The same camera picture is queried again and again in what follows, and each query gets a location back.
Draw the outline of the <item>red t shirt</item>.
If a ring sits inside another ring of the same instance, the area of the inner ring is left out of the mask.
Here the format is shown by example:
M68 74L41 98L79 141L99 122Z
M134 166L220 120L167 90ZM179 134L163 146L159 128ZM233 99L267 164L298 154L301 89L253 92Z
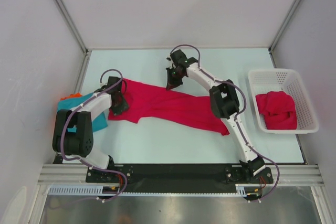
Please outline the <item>red t shirt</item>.
M126 79L124 98L129 109L120 115L108 114L109 121L137 124L142 118L159 118L195 129L229 135L225 124L211 110L208 96L194 96Z
M256 95L259 113L268 130L296 130L298 126L293 98L284 91Z

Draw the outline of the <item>white plastic perforated basket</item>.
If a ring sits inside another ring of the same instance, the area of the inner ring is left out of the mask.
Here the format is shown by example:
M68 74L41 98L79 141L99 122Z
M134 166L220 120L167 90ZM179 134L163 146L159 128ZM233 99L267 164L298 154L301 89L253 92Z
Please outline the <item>white plastic perforated basket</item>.
M291 69L254 69L248 73L256 120L265 133L308 134L319 130L319 122L299 73ZM269 130L264 116L259 113L256 96L270 91L283 91L293 98L296 106L297 128L295 130Z

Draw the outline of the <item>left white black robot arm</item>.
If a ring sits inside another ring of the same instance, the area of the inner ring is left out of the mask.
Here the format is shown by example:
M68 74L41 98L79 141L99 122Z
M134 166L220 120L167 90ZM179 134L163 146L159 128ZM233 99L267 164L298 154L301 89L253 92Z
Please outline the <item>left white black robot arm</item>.
M127 89L125 80L109 77L108 82L89 98L71 109L61 109L56 114L53 150L66 161L80 161L98 170L105 182L115 178L113 158L94 147L93 121L106 110L121 115L129 109L124 98Z

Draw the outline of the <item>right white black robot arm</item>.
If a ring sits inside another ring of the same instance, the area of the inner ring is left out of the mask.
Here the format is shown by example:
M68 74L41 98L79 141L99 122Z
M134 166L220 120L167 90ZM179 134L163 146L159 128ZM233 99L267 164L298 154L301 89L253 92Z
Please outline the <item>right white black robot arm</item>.
M172 65L166 68L166 89L172 90L181 86L183 78L186 77L196 81L209 92L212 113L222 121L240 146L243 179L254 183L261 177L261 172L266 165L261 155L254 150L240 119L240 114L247 105L242 90L231 80L218 80L201 67L200 59L188 58L177 47L172 49L167 59L172 62Z

